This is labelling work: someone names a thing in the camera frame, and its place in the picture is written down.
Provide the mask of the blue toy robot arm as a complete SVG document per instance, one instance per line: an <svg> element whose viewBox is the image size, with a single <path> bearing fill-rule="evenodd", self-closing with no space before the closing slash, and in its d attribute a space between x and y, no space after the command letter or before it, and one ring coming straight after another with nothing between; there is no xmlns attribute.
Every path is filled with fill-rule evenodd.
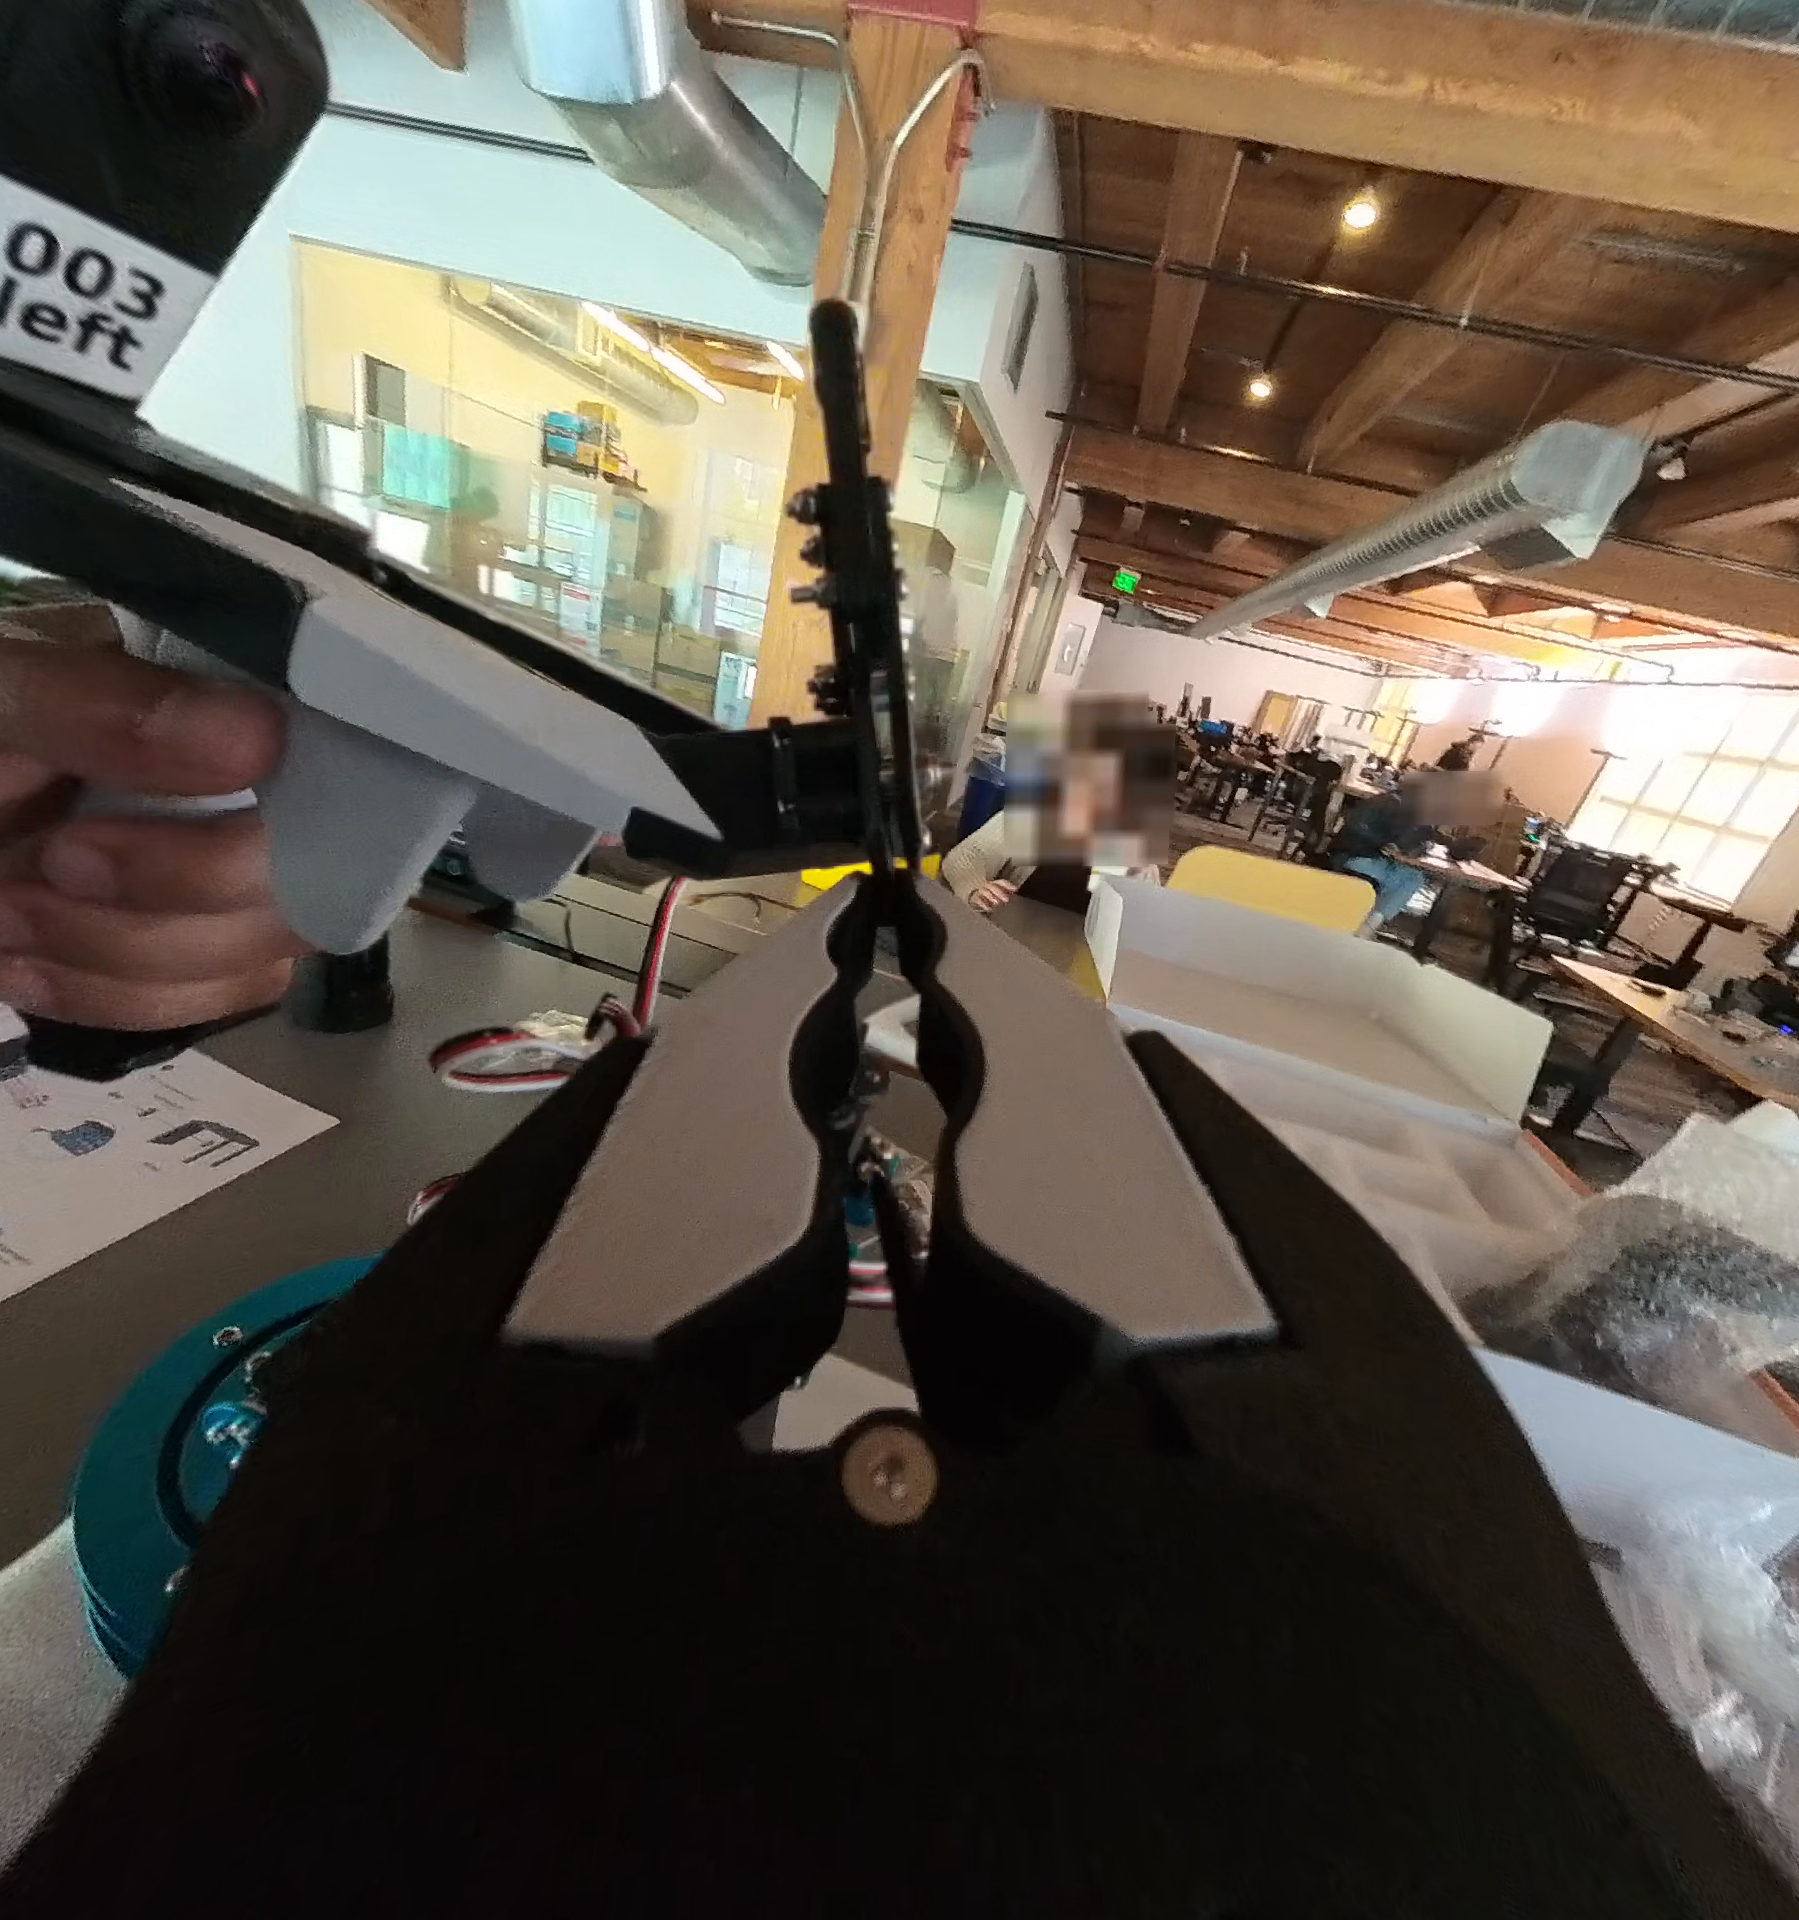
<svg viewBox="0 0 1799 1920"><path fill-rule="evenodd" d="M617 983L585 1015L563 1010L471 1029L428 1051L430 1076L454 1091L491 1097L560 1089L600 1046L647 1034L671 979L695 983L726 967L790 915L754 892L703 892L673 879L633 898L583 884L585 910L607 933L644 933L633 983ZM892 1001L870 1017L865 1065L845 1116L849 1305L892 1308L890 1265L877 1200L899 1206L907 1247L924 1258L932 1175L897 1148L867 1112L895 1070L915 1073L918 997ZM370 1270L338 1261L303 1270L237 1299L217 1326L181 1338L105 1414L71 1491L71 1532L86 1622L99 1649L126 1679L154 1651L196 1539L227 1495L233 1476L268 1422L264 1387L281 1378L279 1357Z"/></svg>

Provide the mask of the silver ventilation duct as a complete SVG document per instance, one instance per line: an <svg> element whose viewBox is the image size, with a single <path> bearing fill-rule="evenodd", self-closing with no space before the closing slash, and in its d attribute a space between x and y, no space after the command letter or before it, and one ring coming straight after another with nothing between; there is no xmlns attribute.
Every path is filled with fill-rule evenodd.
<svg viewBox="0 0 1799 1920"><path fill-rule="evenodd" d="M762 284L815 282L823 187L726 85L679 2L508 2L522 82L612 180Z"/></svg>

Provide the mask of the yellow chair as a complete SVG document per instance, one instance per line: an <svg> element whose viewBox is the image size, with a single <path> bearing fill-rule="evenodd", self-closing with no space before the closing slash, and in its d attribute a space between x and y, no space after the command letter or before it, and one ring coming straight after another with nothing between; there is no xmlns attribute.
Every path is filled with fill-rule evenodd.
<svg viewBox="0 0 1799 1920"><path fill-rule="evenodd" d="M1350 935L1365 929L1378 906L1374 885L1363 877L1221 846L1181 854L1166 877L1166 890Z"/></svg>

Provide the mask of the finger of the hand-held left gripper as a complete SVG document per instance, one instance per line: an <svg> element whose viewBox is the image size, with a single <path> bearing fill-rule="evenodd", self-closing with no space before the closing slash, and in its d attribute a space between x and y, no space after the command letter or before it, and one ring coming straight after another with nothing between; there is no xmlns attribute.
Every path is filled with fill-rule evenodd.
<svg viewBox="0 0 1799 1920"><path fill-rule="evenodd" d="M216 561L263 565L303 590L286 658L286 746L258 785L275 898L323 954L373 947L483 787L585 819L623 803L717 836L627 718L532 672L480 638L401 604L312 550L152 487L115 492Z"/></svg>
<svg viewBox="0 0 1799 1920"><path fill-rule="evenodd" d="M623 803L600 803L585 819L553 814L498 787L469 809L469 869L480 890L507 902L544 900L580 867L601 836L623 829Z"/></svg>

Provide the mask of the person's left hand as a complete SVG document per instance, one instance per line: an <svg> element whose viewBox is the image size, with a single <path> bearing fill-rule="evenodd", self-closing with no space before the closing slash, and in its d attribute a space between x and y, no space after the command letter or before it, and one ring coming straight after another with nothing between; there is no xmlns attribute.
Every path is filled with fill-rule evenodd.
<svg viewBox="0 0 1799 1920"><path fill-rule="evenodd" d="M111 1030L277 1004L307 947L254 809L91 814L97 794L216 801L264 782L263 691L132 658L104 607L71 638L0 622L0 1002Z"/></svg>

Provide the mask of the white parts box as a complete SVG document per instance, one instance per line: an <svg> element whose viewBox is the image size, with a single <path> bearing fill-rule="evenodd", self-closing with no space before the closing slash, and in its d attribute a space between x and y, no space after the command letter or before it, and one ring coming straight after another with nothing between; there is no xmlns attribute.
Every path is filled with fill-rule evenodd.
<svg viewBox="0 0 1799 1920"><path fill-rule="evenodd" d="M1570 1238L1579 1196L1524 1134L1549 1024L1405 950L1106 879L1084 915L1109 1010L1187 1051L1462 1308Z"/></svg>

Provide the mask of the printed instruction sheet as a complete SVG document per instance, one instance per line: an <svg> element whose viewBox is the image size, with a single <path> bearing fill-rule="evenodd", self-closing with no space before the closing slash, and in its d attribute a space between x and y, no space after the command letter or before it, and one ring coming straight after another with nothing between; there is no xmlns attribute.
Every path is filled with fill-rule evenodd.
<svg viewBox="0 0 1799 1920"><path fill-rule="evenodd" d="M332 1127L196 1049L115 1084L35 1070L0 1004L0 1305Z"/></svg>

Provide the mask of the hanging linear lamp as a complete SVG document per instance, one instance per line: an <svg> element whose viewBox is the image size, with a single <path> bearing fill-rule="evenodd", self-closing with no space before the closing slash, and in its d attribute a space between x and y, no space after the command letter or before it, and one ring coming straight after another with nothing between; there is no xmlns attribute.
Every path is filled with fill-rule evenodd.
<svg viewBox="0 0 1799 1920"><path fill-rule="evenodd" d="M1509 571L1585 562L1639 486L1651 445L1644 434L1608 424L1549 422L1380 526L1215 607L1191 638L1213 644L1289 614L1323 619L1353 590L1467 557Z"/></svg>

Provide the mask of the black toy robot claw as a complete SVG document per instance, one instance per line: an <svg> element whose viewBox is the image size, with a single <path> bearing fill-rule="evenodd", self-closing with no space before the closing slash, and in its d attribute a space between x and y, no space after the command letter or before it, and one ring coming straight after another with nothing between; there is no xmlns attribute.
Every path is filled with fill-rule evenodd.
<svg viewBox="0 0 1799 1920"><path fill-rule="evenodd" d="M788 504L812 574L790 603L825 614L829 655L809 674L812 720L770 714L757 732L719 737L717 879L857 862L878 877L920 873L927 853L901 568L890 490L871 469L850 305L817 303L809 341L826 472Z"/></svg>

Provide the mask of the wooden office table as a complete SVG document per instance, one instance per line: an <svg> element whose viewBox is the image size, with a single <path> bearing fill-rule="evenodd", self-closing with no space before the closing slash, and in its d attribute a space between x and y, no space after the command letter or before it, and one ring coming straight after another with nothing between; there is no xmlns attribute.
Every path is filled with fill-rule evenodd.
<svg viewBox="0 0 1799 1920"><path fill-rule="evenodd" d="M1799 1117L1799 1029L1749 1010L1718 1013L1706 997L1694 1001L1685 988L1632 974L1608 976L1608 988L1649 1043L1704 1068L1749 1104Z"/></svg>

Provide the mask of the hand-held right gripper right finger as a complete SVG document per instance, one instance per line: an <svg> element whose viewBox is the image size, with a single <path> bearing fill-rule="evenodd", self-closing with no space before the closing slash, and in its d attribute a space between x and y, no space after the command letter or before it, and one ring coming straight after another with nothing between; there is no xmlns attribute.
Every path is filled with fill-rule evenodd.
<svg viewBox="0 0 1799 1920"><path fill-rule="evenodd" d="M907 1357L927 1412L1049 1412L1280 1320L1109 1010L948 892L907 890L915 1065L945 1127Z"/></svg>

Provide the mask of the bubble wrap bag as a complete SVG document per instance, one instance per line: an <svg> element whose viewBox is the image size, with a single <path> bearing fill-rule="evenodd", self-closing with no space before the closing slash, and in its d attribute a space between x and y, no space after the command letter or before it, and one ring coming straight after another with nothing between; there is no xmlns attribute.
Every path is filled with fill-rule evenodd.
<svg viewBox="0 0 1799 1920"><path fill-rule="evenodd" d="M1462 1311L1490 1351L1727 1426L1754 1374L1799 1360L1799 1117L1686 1119Z"/></svg>

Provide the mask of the white cardboard sheet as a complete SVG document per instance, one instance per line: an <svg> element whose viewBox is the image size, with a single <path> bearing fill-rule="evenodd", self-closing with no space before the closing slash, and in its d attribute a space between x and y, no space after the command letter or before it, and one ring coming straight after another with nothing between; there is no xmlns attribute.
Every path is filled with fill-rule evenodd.
<svg viewBox="0 0 1799 1920"><path fill-rule="evenodd" d="M1799 1545L1799 1456L1473 1350L1577 1532L1604 1549L1681 1529L1770 1564Z"/></svg>

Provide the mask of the dark grey desk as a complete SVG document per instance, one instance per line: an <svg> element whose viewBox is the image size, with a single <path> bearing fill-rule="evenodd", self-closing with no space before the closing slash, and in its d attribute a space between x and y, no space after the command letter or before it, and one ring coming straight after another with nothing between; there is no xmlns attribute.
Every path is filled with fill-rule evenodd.
<svg viewBox="0 0 1799 1920"><path fill-rule="evenodd" d="M427 1183L532 1112L526 1094L440 1084L428 1055L634 983L648 900L608 894L572 880L504 933L428 902L394 929L384 1029L314 1035L277 1013L207 1044L334 1127L0 1305L0 1570L58 1525L97 1423L169 1345L295 1270L384 1248Z"/></svg>

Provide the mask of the wooden column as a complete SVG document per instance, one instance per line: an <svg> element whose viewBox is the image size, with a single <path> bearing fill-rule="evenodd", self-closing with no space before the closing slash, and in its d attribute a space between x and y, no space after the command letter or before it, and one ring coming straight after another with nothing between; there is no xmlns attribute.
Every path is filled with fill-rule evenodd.
<svg viewBox="0 0 1799 1920"><path fill-rule="evenodd" d="M815 295L845 300L859 322L870 466L895 486L986 94L980 5L754 7L737 29L837 57L842 109Z"/></svg>

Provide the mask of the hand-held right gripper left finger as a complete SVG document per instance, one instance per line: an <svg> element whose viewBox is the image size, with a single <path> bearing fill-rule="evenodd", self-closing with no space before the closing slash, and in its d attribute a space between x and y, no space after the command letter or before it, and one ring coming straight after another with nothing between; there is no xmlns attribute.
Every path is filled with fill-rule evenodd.
<svg viewBox="0 0 1799 1920"><path fill-rule="evenodd" d="M849 1308L845 1111L877 924L842 884L688 996L647 1043L502 1338L692 1380L757 1412Z"/></svg>

